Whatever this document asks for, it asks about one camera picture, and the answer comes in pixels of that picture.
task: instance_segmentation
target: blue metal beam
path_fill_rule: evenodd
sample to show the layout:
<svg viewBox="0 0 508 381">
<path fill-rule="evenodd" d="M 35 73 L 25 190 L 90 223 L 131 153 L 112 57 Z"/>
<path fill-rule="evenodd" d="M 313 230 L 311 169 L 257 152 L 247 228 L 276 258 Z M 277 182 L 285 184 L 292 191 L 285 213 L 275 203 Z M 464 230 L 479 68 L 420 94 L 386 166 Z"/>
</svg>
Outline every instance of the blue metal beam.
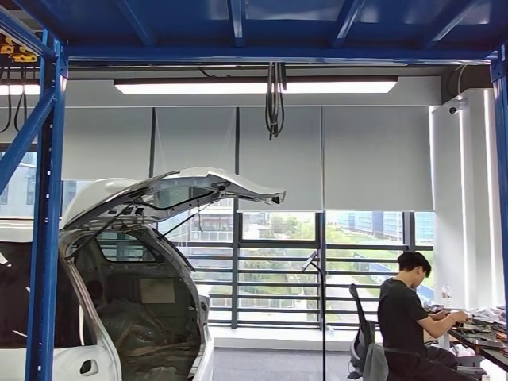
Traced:
<svg viewBox="0 0 508 381">
<path fill-rule="evenodd" d="M 30 266 L 30 301 L 25 380 L 51 381 L 58 268 L 58 232 L 62 196 L 63 110 L 68 70 L 59 42 L 56 64 L 43 62 L 41 86 L 54 98 L 53 113 L 37 141 L 34 229 Z"/>
<path fill-rule="evenodd" d="M 463 20 L 468 13 L 482 0 L 454 0 L 439 13 L 435 23 L 430 25 L 418 46 L 423 49 L 432 48 L 450 33 L 451 30 Z"/>
<path fill-rule="evenodd" d="M 235 46 L 245 44 L 245 0 L 228 0 L 229 21 L 233 27 Z"/>
<path fill-rule="evenodd" d="M 38 56 L 54 57 L 54 51 L 44 45 L 38 37 L 32 33 L 31 30 L 20 21 L 16 20 L 3 6 L 0 6 L 0 29 L 6 35 L 12 37 L 15 42 L 25 46 Z"/>
<path fill-rule="evenodd" d="M 65 41 L 64 33 L 58 26 L 57 16 L 51 12 L 54 4 L 48 0 L 13 0 L 17 6 L 30 15 L 30 17 L 42 25 L 51 35 Z"/>
<path fill-rule="evenodd" d="M 508 71 L 508 60 L 505 56 L 505 48 L 503 47 L 500 50 L 500 59 L 492 62 L 491 72 L 494 93 L 504 297 L 506 305 L 508 306 L 508 79 L 506 71 Z"/>
<path fill-rule="evenodd" d="M 120 11 L 134 28 L 134 31 L 146 46 L 153 46 L 157 42 L 155 33 L 143 16 L 143 9 L 137 0 L 115 0 Z"/>
<path fill-rule="evenodd" d="M 41 129 L 49 113 L 53 109 L 54 91 L 45 91 L 25 124 L 13 140 L 9 148 L 0 160 L 0 193 L 9 183 L 23 156 L 26 153 L 35 135 Z"/>
<path fill-rule="evenodd" d="M 342 46 L 365 2 L 365 0 L 346 0 L 337 17 L 335 30 L 330 44 L 334 48 Z"/>
<path fill-rule="evenodd" d="M 330 64 L 488 64 L 497 52 L 399 48 L 66 48 L 70 60 L 104 62 L 287 62 Z"/>
</svg>

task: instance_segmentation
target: man's arm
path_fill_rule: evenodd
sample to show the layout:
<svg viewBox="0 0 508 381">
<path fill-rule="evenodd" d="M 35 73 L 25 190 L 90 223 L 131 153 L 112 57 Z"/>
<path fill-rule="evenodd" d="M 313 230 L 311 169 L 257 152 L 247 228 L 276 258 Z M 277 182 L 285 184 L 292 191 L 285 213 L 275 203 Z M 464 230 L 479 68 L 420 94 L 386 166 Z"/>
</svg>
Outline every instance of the man's arm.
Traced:
<svg viewBox="0 0 508 381">
<path fill-rule="evenodd" d="M 447 316 L 448 316 L 448 314 L 445 311 L 441 311 L 436 314 L 429 314 L 429 316 L 431 317 L 432 320 L 433 321 L 439 321 L 446 318 Z"/>
<path fill-rule="evenodd" d="M 421 325 L 424 330 L 427 331 L 430 336 L 437 339 L 448 332 L 451 327 L 455 325 L 455 323 L 464 322 L 466 319 L 466 314 L 463 312 L 457 312 L 449 314 L 439 321 L 434 321 L 432 317 L 427 316 L 425 319 L 417 320 L 417 322 Z"/>
</svg>

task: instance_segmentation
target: fluorescent light fixture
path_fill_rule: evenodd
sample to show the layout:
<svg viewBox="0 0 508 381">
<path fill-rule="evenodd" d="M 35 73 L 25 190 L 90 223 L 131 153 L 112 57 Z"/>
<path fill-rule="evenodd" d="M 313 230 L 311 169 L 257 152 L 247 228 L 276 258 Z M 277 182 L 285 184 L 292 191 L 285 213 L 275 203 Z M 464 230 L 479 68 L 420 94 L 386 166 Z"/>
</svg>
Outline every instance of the fluorescent light fixture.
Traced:
<svg viewBox="0 0 508 381">
<path fill-rule="evenodd" d="M 8 95 L 21 95 L 23 92 L 23 85 L 0 85 L 0 96 Z M 41 92 L 39 85 L 25 85 L 25 94 L 26 95 L 38 95 Z"/>
<path fill-rule="evenodd" d="M 263 77 L 189 78 L 165 80 L 116 80 L 115 86 L 127 95 L 145 94 L 265 94 Z M 396 77 L 292 77 L 284 94 L 386 94 Z"/>
</svg>

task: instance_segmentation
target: plastic wrap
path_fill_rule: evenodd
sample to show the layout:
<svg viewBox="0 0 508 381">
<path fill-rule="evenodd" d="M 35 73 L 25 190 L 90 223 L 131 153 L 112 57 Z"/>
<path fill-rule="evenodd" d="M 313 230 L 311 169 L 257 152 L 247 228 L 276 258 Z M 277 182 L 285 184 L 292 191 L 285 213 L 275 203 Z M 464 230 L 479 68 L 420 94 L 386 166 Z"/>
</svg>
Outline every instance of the plastic wrap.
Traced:
<svg viewBox="0 0 508 381">
<path fill-rule="evenodd" d="M 141 304 L 115 300 L 98 312 L 118 350 L 123 381 L 186 380 L 199 352 L 196 335 L 177 343 L 180 333 L 164 327 Z"/>
</svg>

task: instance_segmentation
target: blue metal post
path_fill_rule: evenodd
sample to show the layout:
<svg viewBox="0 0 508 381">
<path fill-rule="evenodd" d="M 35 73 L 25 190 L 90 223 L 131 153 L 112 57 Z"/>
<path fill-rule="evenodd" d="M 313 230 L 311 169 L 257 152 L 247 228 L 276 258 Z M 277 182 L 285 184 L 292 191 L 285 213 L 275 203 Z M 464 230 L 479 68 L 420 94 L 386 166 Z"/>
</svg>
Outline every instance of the blue metal post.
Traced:
<svg viewBox="0 0 508 381">
<path fill-rule="evenodd" d="M 491 65 L 494 91 L 495 133 L 497 145 L 500 231 L 503 241 L 504 297 L 508 306 L 508 80 L 506 46 L 500 49 L 498 59 Z"/>
<path fill-rule="evenodd" d="M 41 95 L 40 100 L 26 119 L 23 129 L 20 129 L 8 151 L 2 157 L 0 160 L 0 193 L 5 189 L 11 180 L 11 176 L 30 147 L 35 135 L 41 130 L 42 123 L 52 111 L 54 100 L 54 91 L 53 89 L 47 89 Z"/>
<path fill-rule="evenodd" d="M 37 142 L 26 381 L 51 381 L 53 373 L 63 110 L 68 60 L 60 42 L 52 40 L 47 32 L 45 32 L 44 40 L 48 45 L 53 45 L 57 55 L 55 63 L 43 60 L 41 67 L 41 86 L 54 90 L 54 107 L 42 126 Z"/>
</svg>

